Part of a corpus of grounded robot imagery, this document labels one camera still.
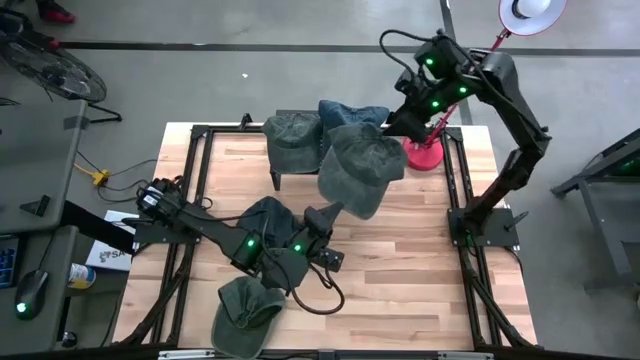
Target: gray floor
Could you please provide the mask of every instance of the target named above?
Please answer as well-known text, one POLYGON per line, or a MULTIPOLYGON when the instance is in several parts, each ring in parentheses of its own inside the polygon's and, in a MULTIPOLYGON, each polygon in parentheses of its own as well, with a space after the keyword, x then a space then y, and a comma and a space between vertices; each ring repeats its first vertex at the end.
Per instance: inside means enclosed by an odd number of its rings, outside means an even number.
MULTIPOLYGON (((444 25, 439 0, 60 1, 79 16, 78 23, 42 28, 63 40, 375 45, 379 33, 389 27, 428 35, 444 25)), ((450 2, 461 43, 490 45, 500 30, 497 1, 450 2)), ((32 4, 26 5, 34 13, 32 4)), ((640 25, 634 14, 639 11, 635 0, 569 0, 563 18, 548 32, 512 37, 505 46, 638 49, 635 34, 640 25)), ((389 43, 412 44, 401 38, 389 43)), ((260 121, 275 109, 313 109, 324 98, 392 109, 402 101, 393 90, 401 69, 381 54, 74 54, 107 83, 105 105, 125 117, 122 124, 93 126, 81 144, 85 155, 109 169, 155 157, 169 121, 238 121, 245 112, 260 121)), ((640 59, 523 56, 516 61, 522 92, 554 137, 529 185, 508 197, 516 212, 530 211, 518 231, 539 342, 550 349, 640 357, 640 311, 633 293, 587 295, 582 289, 584 281, 610 271, 610 264, 581 198, 571 194, 561 201, 548 191, 579 171, 594 153, 637 128, 633 109, 640 98, 640 59)), ((40 88, 6 67, 0 67, 0 96, 24 103, 49 101, 40 88)), ((491 108, 473 100, 470 108, 474 124, 489 126, 501 164, 513 141, 491 108)), ((452 122, 460 121, 456 116, 452 122)), ((138 169, 118 184, 149 178, 152 171, 153 166, 138 169)), ((74 175, 70 196, 98 215, 107 209, 133 210, 131 204, 101 202, 81 174, 74 175)), ((119 281, 124 284, 124 277, 119 281)), ((101 341, 118 296, 114 292, 74 304, 70 326, 78 331, 81 346, 101 341)))

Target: shoe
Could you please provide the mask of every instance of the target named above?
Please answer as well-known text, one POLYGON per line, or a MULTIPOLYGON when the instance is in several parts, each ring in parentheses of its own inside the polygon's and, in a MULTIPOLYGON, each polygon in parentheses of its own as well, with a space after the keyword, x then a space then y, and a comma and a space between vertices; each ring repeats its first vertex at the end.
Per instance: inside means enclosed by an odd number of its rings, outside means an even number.
POLYGON ((38 4, 38 13, 40 14, 40 19, 47 22, 73 24, 76 21, 76 17, 72 13, 53 0, 40 2, 38 4))

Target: keyboard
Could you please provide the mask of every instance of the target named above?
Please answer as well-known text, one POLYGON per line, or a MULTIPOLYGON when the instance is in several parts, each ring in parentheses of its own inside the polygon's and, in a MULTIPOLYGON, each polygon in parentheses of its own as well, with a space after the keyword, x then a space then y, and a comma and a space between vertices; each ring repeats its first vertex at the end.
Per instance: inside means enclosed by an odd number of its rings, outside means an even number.
POLYGON ((16 286, 21 243, 17 236, 0 236, 0 289, 16 286))

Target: can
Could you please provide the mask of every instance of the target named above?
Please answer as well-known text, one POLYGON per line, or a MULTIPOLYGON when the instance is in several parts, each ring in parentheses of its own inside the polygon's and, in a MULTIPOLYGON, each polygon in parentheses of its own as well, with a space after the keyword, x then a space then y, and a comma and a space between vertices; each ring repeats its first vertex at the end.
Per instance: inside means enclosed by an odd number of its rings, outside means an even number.
POLYGON ((96 271, 92 268, 76 263, 71 264, 69 271, 69 283, 71 289, 88 289, 96 281, 96 271))

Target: wooden table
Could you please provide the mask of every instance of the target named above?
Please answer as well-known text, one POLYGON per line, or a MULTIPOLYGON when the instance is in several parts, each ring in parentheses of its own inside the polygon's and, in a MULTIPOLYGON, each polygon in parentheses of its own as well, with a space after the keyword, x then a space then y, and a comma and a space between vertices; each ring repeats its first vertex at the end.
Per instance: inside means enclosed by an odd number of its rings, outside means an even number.
MULTIPOLYGON (((167 124, 155 177, 182 174, 192 125, 167 124)), ((480 194, 496 176, 489 131, 484 126, 464 126, 462 132, 473 189, 480 194)), ((457 159, 453 163, 459 176, 457 159)), ((195 192, 195 178, 190 194, 195 192)), ((307 206, 328 204, 318 193, 315 176, 286 175, 282 177, 282 190, 273 189, 262 134, 215 136, 205 195, 213 199, 210 213, 214 216, 239 215, 264 196, 278 198, 297 215, 307 206)), ((461 190, 459 195, 464 204, 461 190)), ((403 180, 390 184, 370 220, 343 212, 336 221, 330 246, 345 253, 342 269, 334 275, 346 295, 344 308, 334 315, 318 316, 302 311, 293 299, 287 299, 287 309, 267 348, 472 349, 458 254, 449 240, 445 215, 449 206, 444 167, 440 165, 431 172, 407 168, 403 180)), ((114 341, 128 335, 156 300, 167 248, 153 245, 135 257, 114 341)), ((486 256, 495 300, 521 334, 535 342, 517 262, 499 248, 488 248, 486 256)), ((203 241, 198 246, 180 347, 211 347, 211 326, 219 304, 217 289, 241 274, 214 243, 203 241)), ((323 288, 313 273, 305 278, 298 293, 316 308, 332 308, 338 302, 336 293, 323 288)), ((484 307, 479 312, 488 339, 484 307)), ((172 313, 173 302, 168 306, 163 338, 168 334, 172 313)))

